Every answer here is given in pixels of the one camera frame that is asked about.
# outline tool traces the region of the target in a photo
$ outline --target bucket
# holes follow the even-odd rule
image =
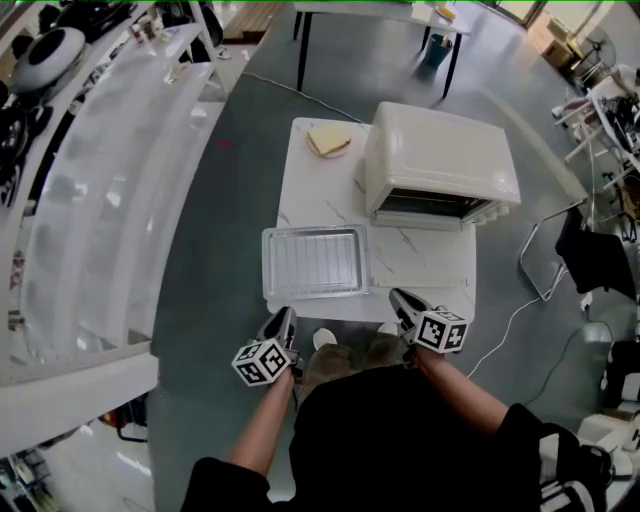
[[[429,44],[427,46],[427,53],[424,55],[422,63],[430,68],[437,69],[442,61],[447,58],[453,44],[450,40],[447,40],[447,46],[442,46],[444,36],[440,34],[433,34],[429,38]]]

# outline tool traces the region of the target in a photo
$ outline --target marble tabletop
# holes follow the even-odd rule
[[[278,228],[364,224],[371,273],[368,295],[292,302],[269,301],[269,311],[291,305],[302,317],[395,322],[388,294],[404,287],[473,320],[476,296],[475,224],[462,232],[371,226],[364,213],[362,155],[369,125],[343,123],[351,135],[346,154],[321,158],[309,149],[313,126],[334,123],[297,118],[291,127]]]
[[[293,6],[298,12],[375,16],[415,23],[456,34],[471,34],[467,23],[456,8],[450,4],[446,4],[447,9],[456,14],[456,18],[452,21],[443,18],[436,12],[436,2],[294,2]]]

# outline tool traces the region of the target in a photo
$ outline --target white toaster oven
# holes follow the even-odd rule
[[[473,119],[380,103],[364,162],[374,225],[461,230],[520,204],[504,130]]]

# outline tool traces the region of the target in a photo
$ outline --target person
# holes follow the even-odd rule
[[[604,97],[606,98],[615,98],[619,96],[626,96],[630,98],[632,101],[638,101],[638,95],[640,93],[640,68],[633,69],[626,64],[618,65],[612,73],[609,75],[615,85],[616,88],[612,88],[611,93],[606,94]],[[558,105],[557,107],[553,107],[551,109],[551,115],[555,119],[561,119],[565,115],[567,115],[570,111],[576,110],[589,103],[589,98],[573,98],[569,100],[564,105]],[[598,119],[598,114],[595,111],[591,110],[587,112],[584,117],[584,122],[587,124],[593,123]],[[574,136],[576,139],[581,140],[582,133],[578,127],[574,129]]]
[[[429,349],[417,348],[412,368],[396,364],[407,349],[397,329],[383,324],[363,371],[330,331],[314,334],[289,448],[291,501],[271,503],[266,478],[294,387],[287,369],[227,461],[196,462],[182,510],[537,511],[559,497],[606,510],[573,434],[507,407]]]

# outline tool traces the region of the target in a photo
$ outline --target slice of bread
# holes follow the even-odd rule
[[[347,129],[339,123],[312,128],[307,132],[307,137],[321,156],[340,151],[351,143]]]

